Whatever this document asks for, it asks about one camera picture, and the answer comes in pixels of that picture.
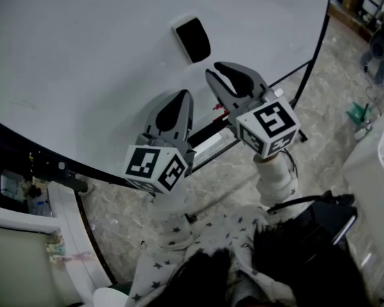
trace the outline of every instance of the bottle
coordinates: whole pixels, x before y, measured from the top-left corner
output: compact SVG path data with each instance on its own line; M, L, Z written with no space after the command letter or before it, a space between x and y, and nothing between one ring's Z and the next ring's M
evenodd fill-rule
M49 204L46 201L38 201L34 207L34 215L52 217L52 212Z

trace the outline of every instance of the white curved panel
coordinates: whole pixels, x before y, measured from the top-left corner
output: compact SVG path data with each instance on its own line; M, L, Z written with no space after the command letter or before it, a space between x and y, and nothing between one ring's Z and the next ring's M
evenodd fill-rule
M312 59L328 0L0 0L0 123L121 175L148 108L188 89L194 130L217 101L204 70L233 61L271 84ZM212 53L190 65L171 26L197 16Z

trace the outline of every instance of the green object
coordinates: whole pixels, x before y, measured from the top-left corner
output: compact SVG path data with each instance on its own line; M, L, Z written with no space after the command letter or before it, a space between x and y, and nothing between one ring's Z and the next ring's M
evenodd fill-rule
M115 289L126 295L129 295L129 292L131 291L131 287L132 287L132 282L118 283L116 285L110 286L111 289Z
M353 102L353 105L347 114L357 126L360 126L370 118L371 111L372 109L369 106L362 107L356 102Z

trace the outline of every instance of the black rectangular hole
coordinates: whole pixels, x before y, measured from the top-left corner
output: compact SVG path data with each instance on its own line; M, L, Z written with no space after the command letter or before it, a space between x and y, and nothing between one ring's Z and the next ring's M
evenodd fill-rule
M175 30L192 63L209 57L211 45L199 19L195 17Z

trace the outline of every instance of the white fabric with black stars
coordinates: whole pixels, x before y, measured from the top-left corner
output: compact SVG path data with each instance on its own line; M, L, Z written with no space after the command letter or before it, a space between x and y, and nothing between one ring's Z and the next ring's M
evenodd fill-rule
M287 185L278 185L276 195L290 197L294 189L298 193L297 179ZM174 199L173 204L184 201L180 197L165 196ZM209 216L190 225L185 218L184 208L177 215L171 210L163 220L163 209L159 209L161 232L158 243L160 249L144 253L138 260L136 275L125 307L146 306L164 290L171 275L182 262L197 252L213 254L218 249L227 248L232 255L228 284L235 285L244 273L246 279L253 281L271 302L280 302L285 306L295 306L292 290L287 285L277 282L252 268L253 236L255 230L268 225L264 211L258 205L246 205L228 210L224 214Z

